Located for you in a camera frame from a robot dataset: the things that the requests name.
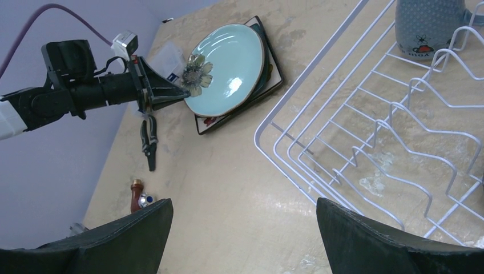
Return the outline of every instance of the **brown wooden handle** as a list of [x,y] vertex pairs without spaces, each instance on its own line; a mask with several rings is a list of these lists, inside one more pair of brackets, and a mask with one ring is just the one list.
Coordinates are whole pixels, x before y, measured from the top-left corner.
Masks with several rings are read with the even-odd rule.
[[131,185],[131,213],[134,213],[141,209],[139,206],[139,196],[143,192],[144,186],[141,180],[134,180]]

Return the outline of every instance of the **mug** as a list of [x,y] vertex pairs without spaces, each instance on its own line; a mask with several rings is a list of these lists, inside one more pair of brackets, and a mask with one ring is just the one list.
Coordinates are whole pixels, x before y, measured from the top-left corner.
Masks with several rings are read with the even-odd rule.
[[[437,50],[449,47],[457,28],[469,25],[471,16],[465,0],[397,0],[398,48],[409,59],[432,59]],[[476,15],[473,25],[484,26],[484,15]]]

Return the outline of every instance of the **rectangular plate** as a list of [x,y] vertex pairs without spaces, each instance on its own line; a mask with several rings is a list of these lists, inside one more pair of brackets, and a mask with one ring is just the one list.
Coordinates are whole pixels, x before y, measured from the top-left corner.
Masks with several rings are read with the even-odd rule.
[[270,66],[272,67],[272,68],[269,68],[269,69],[272,69],[271,76],[269,77],[269,81],[267,81],[264,88],[260,92],[252,94],[243,104],[241,104],[238,108],[236,108],[234,111],[232,111],[227,115],[220,116],[220,117],[206,118],[206,117],[199,117],[196,114],[194,114],[196,128],[199,135],[203,135],[205,133],[208,133],[222,126],[230,119],[234,118],[241,112],[253,106],[258,101],[262,100],[263,98],[273,93],[274,90],[280,87],[281,84],[284,82],[284,76],[281,70],[279,69],[280,68],[279,62],[277,61],[277,57],[274,54],[274,49],[272,48],[271,42],[269,41],[265,33],[264,26],[262,25],[260,18],[258,16],[255,16],[245,23],[246,26],[252,26],[254,24],[258,24],[262,29],[262,32],[264,33],[264,37],[262,37],[262,39],[265,39],[267,46],[269,48],[269,63],[270,63]]

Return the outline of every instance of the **white wire dish rack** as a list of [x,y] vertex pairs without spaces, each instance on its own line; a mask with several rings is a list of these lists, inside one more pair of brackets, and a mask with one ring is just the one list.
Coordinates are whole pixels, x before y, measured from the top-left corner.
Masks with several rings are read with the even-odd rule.
[[484,77],[473,72],[484,60],[479,30],[458,28],[431,63],[407,60],[394,42],[390,1],[322,84],[305,88],[367,3],[263,120],[255,145],[314,203],[327,197],[416,235],[484,247]]

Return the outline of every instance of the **pliers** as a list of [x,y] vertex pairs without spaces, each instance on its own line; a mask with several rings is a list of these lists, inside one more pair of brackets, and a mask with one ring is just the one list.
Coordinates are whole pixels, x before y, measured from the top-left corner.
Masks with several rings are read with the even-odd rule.
[[141,142],[143,144],[142,150],[148,158],[148,168],[150,171],[154,171],[156,168],[156,144],[158,143],[156,119],[153,115],[148,115],[148,121],[150,121],[150,134],[148,135],[147,122],[144,120],[141,124]]

